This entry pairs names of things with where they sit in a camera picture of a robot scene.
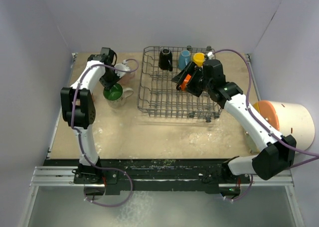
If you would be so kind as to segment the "orange mug black handle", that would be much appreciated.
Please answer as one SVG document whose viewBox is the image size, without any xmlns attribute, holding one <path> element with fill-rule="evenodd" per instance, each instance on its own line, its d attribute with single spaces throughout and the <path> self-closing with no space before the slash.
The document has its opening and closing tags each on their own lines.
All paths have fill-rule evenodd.
<svg viewBox="0 0 319 227">
<path fill-rule="evenodd" d="M 187 91 L 187 88 L 190 87 L 191 89 L 194 89 L 197 87 L 200 83 L 200 80 L 202 79 L 202 69 L 196 67 L 195 72 L 192 75 L 187 75 L 184 82 L 182 84 L 178 84 L 178 90 Z"/>
</svg>

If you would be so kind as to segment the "cream white mug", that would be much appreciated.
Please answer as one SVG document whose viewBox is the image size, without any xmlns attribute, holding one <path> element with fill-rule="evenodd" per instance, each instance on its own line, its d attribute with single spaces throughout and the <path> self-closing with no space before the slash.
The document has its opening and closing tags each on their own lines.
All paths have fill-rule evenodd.
<svg viewBox="0 0 319 227">
<path fill-rule="evenodd" d="M 126 99 L 134 93 L 132 88 L 123 88 L 120 84 L 116 83 L 110 89 L 103 89 L 103 96 L 107 100 L 110 107 L 117 109 L 122 107 Z"/>
</svg>

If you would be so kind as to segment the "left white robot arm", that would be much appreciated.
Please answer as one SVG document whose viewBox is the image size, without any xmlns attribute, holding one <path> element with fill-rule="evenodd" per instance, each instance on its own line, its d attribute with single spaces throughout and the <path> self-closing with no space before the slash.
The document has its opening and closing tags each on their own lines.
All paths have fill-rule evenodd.
<svg viewBox="0 0 319 227">
<path fill-rule="evenodd" d="M 80 149 L 75 179 L 85 183 L 98 183 L 103 176 L 92 131 L 96 117 L 92 92 L 97 83 L 110 90 L 120 80 L 114 70 L 116 61 L 115 51 L 101 48 L 99 54 L 88 57 L 87 66 L 77 81 L 60 91 L 63 120 L 73 129 Z"/>
</svg>

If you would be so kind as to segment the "pink faceted mug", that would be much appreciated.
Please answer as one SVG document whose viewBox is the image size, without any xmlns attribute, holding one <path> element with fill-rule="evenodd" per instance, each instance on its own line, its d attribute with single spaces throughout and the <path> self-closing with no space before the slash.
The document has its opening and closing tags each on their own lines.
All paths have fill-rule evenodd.
<svg viewBox="0 0 319 227">
<path fill-rule="evenodd" d="M 128 85 L 131 79 L 135 76 L 135 72 L 127 73 L 124 77 L 120 78 L 118 83 L 120 85 Z"/>
</svg>

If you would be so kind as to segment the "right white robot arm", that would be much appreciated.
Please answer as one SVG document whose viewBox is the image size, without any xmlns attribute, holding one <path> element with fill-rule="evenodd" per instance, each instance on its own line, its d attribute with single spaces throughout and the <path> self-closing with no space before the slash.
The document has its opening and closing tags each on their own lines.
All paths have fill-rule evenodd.
<svg viewBox="0 0 319 227">
<path fill-rule="evenodd" d="M 289 169 L 295 159 L 297 141 L 284 136 L 271 126 L 249 103 L 246 95 L 234 82 L 226 81 L 222 63 L 208 59 L 198 67 L 193 61 L 175 77 L 177 90 L 200 97 L 207 92 L 222 109 L 231 114 L 248 132 L 259 150 L 254 156 L 235 156 L 222 164 L 222 179 L 233 183 L 242 174 L 256 174 L 269 180 Z"/>
</svg>

